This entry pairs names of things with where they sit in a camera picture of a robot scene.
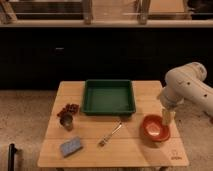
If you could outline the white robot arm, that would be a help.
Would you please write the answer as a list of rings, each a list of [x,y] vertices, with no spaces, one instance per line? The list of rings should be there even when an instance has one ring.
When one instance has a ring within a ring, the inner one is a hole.
[[[175,108],[185,99],[200,106],[213,118],[213,87],[204,83],[206,77],[207,70],[199,62],[175,67],[165,74],[166,85],[158,95],[163,106],[163,125],[172,122]]]

